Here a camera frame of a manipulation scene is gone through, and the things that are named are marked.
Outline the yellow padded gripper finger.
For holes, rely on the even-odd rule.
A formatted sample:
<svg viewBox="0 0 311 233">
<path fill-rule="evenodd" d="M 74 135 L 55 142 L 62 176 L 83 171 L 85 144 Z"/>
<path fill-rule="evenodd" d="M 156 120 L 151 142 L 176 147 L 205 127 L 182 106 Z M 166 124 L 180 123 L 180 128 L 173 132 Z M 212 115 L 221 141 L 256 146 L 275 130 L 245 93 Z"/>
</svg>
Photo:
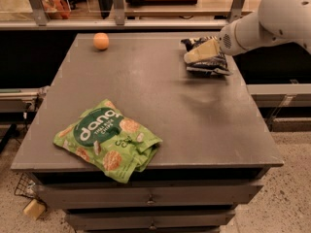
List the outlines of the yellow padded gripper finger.
<svg viewBox="0 0 311 233">
<path fill-rule="evenodd" d="M 215 38 L 199 38 L 193 42 L 192 49 L 184 55 L 186 63 L 203 61 L 219 54 L 220 47 Z"/>
</svg>

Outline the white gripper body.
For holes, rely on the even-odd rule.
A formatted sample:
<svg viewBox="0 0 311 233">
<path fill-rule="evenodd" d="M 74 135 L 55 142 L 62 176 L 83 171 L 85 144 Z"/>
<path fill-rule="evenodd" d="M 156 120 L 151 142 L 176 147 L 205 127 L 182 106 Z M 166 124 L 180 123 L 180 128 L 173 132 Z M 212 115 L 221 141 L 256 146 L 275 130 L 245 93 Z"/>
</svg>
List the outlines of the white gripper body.
<svg viewBox="0 0 311 233">
<path fill-rule="evenodd" d="M 226 25 L 219 33 L 219 44 L 221 50 L 227 55 L 238 55 L 246 51 L 243 45 L 243 26 L 240 20 Z"/>
</svg>

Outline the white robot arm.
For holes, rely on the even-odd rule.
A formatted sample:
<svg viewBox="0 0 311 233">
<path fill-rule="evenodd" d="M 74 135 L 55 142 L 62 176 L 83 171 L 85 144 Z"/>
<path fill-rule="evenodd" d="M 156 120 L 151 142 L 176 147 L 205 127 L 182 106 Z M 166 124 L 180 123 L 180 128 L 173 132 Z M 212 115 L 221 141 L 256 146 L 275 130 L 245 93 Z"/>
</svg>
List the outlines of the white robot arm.
<svg viewBox="0 0 311 233">
<path fill-rule="evenodd" d="M 184 55 L 186 63 L 207 60 L 221 50 L 237 55 L 262 47 L 296 43 L 311 52 L 311 0 L 261 0 L 252 13 L 226 25 Z"/>
</svg>

